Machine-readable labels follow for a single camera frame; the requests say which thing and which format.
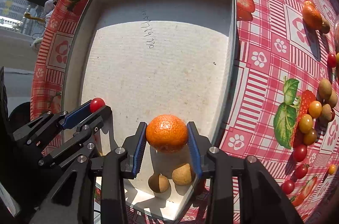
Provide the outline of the pink checkered strawberry tablecloth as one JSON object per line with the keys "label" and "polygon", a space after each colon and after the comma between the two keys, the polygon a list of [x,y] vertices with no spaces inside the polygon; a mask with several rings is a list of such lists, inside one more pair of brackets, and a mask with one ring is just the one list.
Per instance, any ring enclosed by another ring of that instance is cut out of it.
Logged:
{"label": "pink checkered strawberry tablecloth", "polygon": [[[31,116],[61,110],[61,91],[68,51],[75,27],[88,0],[60,0],[45,27],[32,85]],[[334,51],[334,36],[310,31],[302,19],[306,0],[253,0],[251,12],[238,3],[240,53],[230,117],[221,141],[232,155],[254,154],[279,184],[294,172],[292,150],[283,146],[285,124],[275,116],[290,117],[283,110],[283,88],[296,91],[294,106],[299,120],[314,99],[321,79],[330,79],[326,61]],[[330,22],[334,10],[329,0],[310,0]]]}

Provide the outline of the large orange mandarin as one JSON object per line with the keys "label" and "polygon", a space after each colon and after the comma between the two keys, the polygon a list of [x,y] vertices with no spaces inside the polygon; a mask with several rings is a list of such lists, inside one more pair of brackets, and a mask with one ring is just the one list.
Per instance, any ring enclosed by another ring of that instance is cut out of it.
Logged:
{"label": "large orange mandarin", "polygon": [[148,144],[163,153],[180,151],[187,144],[188,137],[185,123],[171,114],[155,117],[146,130]]}

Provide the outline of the brown longan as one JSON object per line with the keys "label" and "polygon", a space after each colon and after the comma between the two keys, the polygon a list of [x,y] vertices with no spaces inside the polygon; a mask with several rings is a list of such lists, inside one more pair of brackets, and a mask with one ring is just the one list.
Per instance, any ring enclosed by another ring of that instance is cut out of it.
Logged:
{"label": "brown longan", "polygon": [[331,27],[330,27],[329,22],[325,18],[323,18],[320,32],[322,34],[328,34],[330,32],[330,28]]}
{"label": "brown longan", "polygon": [[328,124],[332,120],[332,108],[328,103],[322,106],[321,114],[320,114],[320,122],[323,124]]}
{"label": "brown longan", "polygon": [[322,99],[327,100],[332,95],[332,84],[328,79],[321,79],[318,86],[318,92]]}
{"label": "brown longan", "polygon": [[155,193],[164,193],[170,187],[168,178],[162,174],[153,174],[148,179],[148,186]]}
{"label": "brown longan", "polygon": [[189,163],[182,164],[172,172],[172,180],[178,186],[188,186],[195,179],[195,173]]}
{"label": "brown longan", "polygon": [[331,108],[335,108],[336,104],[338,103],[338,96],[334,90],[332,90],[331,96],[329,99],[327,99],[326,103],[328,103]]}

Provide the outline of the small orange fruit behind mandarin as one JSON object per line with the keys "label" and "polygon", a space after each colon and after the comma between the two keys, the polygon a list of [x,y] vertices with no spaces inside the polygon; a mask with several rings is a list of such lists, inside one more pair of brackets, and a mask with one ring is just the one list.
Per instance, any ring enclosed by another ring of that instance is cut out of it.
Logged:
{"label": "small orange fruit behind mandarin", "polygon": [[305,1],[304,5],[315,7],[314,3],[312,1],[309,1],[309,0]]}

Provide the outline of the yellow cherry tomato right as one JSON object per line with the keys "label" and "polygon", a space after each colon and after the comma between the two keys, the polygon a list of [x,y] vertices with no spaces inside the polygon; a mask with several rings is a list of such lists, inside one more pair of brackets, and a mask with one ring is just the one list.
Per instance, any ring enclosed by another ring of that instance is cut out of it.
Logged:
{"label": "yellow cherry tomato right", "polygon": [[336,172],[336,166],[334,164],[330,165],[328,168],[328,174],[333,175]]}

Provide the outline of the shallow cardboard box tray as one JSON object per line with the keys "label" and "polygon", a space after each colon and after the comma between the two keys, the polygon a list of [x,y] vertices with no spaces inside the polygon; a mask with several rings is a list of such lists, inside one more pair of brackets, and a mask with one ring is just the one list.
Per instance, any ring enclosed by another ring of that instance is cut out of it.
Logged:
{"label": "shallow cardboard box tray", "polygon": [[172,114],[215,143],[236,46],[236,0],[89,0],[68,54],[61,107],[100,97],[103,153]]}

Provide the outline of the mandarin far left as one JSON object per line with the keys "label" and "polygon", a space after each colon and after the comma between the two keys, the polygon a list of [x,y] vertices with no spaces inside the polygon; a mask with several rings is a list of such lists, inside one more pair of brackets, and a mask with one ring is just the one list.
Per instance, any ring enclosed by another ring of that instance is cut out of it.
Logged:
{"label": "mandarin far left", "polygon": [[304,5],[302,9],[302,17],[304,22],[314,30],[322,28],[322,16],[316,7],[312,5]]}

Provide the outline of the red cherry tomato by longans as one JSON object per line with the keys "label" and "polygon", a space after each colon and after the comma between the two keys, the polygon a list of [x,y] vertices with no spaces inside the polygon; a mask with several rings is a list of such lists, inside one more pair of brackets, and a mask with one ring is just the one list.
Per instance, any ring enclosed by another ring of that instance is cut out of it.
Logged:
{"label": "red cherry tomato by longans", "polygon": [[334,112],[334,109],[332,109],[332,116],[331,116],[330,122],[332,122],[334,118],[335,118],[335,112]]}

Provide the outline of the brown longan front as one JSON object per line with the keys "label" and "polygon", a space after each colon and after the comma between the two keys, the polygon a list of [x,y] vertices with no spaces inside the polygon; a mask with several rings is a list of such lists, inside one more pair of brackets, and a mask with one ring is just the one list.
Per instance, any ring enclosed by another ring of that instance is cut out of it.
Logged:
{"label": "brown longan front", "polygon": [[155,193],[164,193],[170,187],[168,178],[162,174],[153,174],[148,179],[148,186]]}

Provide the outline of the orange cherry tomato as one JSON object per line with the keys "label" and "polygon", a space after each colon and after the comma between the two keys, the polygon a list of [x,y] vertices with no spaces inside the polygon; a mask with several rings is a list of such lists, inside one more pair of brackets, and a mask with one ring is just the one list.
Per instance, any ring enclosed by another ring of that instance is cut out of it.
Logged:
{"label": "orange cherry tomato", "polygon": [[322,112],[322,104],[320,103],[320,101],[312,101],[308,107],[308,112],[313,119],[317,119]]}

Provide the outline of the yellow cherry tomato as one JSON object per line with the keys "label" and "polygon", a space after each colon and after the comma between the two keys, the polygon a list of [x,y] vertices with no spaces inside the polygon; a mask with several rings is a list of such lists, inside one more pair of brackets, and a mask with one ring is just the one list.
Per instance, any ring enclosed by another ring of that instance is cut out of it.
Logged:
{"label": "yellow cherry tomato", "polygon": [[308,134],[313,128],[313,118],[309,114],[304,114],[299,120],[298,124],[299,130],[304,133]]}
{"label": "yellow cherry tomato", "polygon": [[306,146],[313,145],[317,140],[317,131],[315,129],[311,129],[308,134],[304,134],[303,143]]}
{"label": "yellow cherry tomato", "polygon": [[336,172],[336,166],[334,164],[330,165],[328,168],[328,174],[333,175]]}

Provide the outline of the red cherry tomato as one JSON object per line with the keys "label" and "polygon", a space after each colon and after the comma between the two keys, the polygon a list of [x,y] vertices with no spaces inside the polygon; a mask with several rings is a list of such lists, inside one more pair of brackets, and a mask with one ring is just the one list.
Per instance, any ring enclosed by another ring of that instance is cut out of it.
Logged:
{"label": "red cherry tomato", "polygon": [[308,164],[301,164],[299,165],[294,172],[294,175],[297,179],[302,179],[306,176],[308,172],[309,165]]}
{"label": "red cherry tomato", "polygon": [[334,109],[332,109],[332,116],[331,116],[330,122],[332,122],[334,118],[335,118],[335,112],[334,112]]}
{"label": "red cherry tomato", "polygon": [[286,194],[289,195],[294,191],[295,188],[295,182],[291,179],[286,180],[282,185],[281,189]]}
{"label": "red cherry tomato", "polygon": [[101,107],[105,106],[105,101],[101,98],[94,98],[90,102],[90,112],[94,113]]}
{"label": "red cherry tomato", "polygon": [[337,57],[335,54],[328,54],[328,58],[327,58],[327,66],[329,68],[336,68],[337,66]]}
{"label": "red cherry tomato", "polygon": [[302,162],[307,156],[307,146],[304,144],[298,145],[294,148],[292,152],[292,157],[295,162],[300,163]]}

